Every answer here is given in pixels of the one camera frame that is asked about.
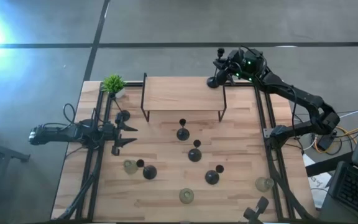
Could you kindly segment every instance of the potted plant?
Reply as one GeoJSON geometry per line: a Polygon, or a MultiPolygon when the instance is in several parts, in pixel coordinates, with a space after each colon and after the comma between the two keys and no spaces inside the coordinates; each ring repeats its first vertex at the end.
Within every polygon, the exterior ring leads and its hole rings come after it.
{"type": "Polygon", "coordinates": [[[119,75],[112,74],[110,77],[107,77],[103,81],[103,91],[108,92],[110,95],[115,95],[116,98],[121,98],[124,96],[125,82],[119,75]]]}

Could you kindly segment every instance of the concrete floor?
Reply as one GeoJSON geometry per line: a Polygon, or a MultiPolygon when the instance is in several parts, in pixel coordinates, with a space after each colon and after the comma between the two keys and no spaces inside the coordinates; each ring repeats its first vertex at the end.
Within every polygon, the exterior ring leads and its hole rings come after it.
{"type": "MultiPolygon", "coordinates": [[[[0,43],[92,43],[103,2],[0,0],[0,43]]],[[[358,42],[358,1],[118,0],[106,14],[101,43],[108,42],[358,42]]],[[[258,49],[287,83],[337,111],[358,110],[358,47],[258,49]]],[[[0,223],[49,219],[67,144],[31,146],[27,138],[38,124],[64,122],[65,103],[76,106],[90,51],[0,49],[0,144],[31,154],[28,163],[9,166],[0,223]]],[[[207,77],[215,57],[215,48],[99,49],[90,80],[111,73],[141,80],[144,72],[207,77]]],[[[357,128],[358,114],[340,125],[357,128]]],[[[329,157],[306,153],[316,161],[329,157]]]]}

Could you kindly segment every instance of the white pot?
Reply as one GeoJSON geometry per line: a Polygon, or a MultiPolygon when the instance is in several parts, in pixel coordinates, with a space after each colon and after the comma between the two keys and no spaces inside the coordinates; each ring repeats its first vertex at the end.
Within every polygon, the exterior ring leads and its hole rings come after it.
{"type": "Polygon", "coordinates": [[[116,98],[119,99],[122,96],[124,96],[125,94],[125,88],[123,88],[122,90],[118,91],[118,93],[116,93],[116,98]]]}

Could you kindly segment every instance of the wooden tabletop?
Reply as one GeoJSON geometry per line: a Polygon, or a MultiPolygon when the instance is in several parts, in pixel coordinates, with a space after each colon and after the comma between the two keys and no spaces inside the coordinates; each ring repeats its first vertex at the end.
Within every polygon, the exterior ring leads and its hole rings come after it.
{"type": "Polygon", "coordinates": [[[219,111],[223,88],[210,88],[205,77],[146,77],[144,110],[219,111]]]}
{"type": "MultiPolygon", "coordinates": [[[[77,121],[90,117],[96,106],[99,84],[84,83],[77,121]]],[[[140,87],[126,88],[126,95],[118,100],[121,108],[131,113],[126,124],[139,131],[122,132],[124,138],[137,140],[123,147],[120,156],[112,155],[113,142],[106,142],[95,222],[238,222],[247,207],[255,208],[261,196],[268,198],[270,203],[260,220],[277,220],[272,192],[262,193],[255,188],[255,180],[268,177],[269,170],[252,87],[226,88],[227,111],[220,123],[213,111],[156,111],[148,123],[140,110],[141,93],[140,87]],[[185,128],[190,132],[187,141],[179,141],[176,137],[181,118],[187,120],[185,128]],[[191,162],[187,156],[195,139],[201,141],[199,149],[203,154],[199,162],[191,162]],[[143,178],[142,169],[132,175],[125,173],[125,159],[143,159],[145,165],[155,166],[156,178],[143,178]],[[204,180],[205,173],[218,164],[224,166],[224,172],[216,185],[209,185],[204,180]],[[195,198],[190,204],[180,202],[179,192],[184,188],[194,191],[195,198]]],[[[277,95],[271,97],[277,124],[290,125],[288,100],[277,95]]],[[[110,118],[114,119],[116,113],[116,106],[113,106],[110,118]]],[[[68,153],[78,147],[79,144],[70,143],[68,153]]],[[[283,156],[292,192],[307,211],[315,214],[300,150],[285,146],[283,156]]],[[[78,193],[85,158],[86,149],[81,149],[65,161],[52,218],[62,214],[78,193]]],[[[89,195],[90,191],[85,200],[84,216],[88,211],[89,195]]],[[[280,195],[287,217],[282,192],[280,195]]]]}

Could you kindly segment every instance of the green plant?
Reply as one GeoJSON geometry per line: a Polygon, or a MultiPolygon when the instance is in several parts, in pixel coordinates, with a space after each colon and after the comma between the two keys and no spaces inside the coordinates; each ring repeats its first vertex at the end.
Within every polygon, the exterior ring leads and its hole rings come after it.
{"type": "Polygon", "coordinates": [[[124,85],[125,83],[119,75],[112,74],[104,79],[103,91],[117,93],[124,88],[124,85]]]}

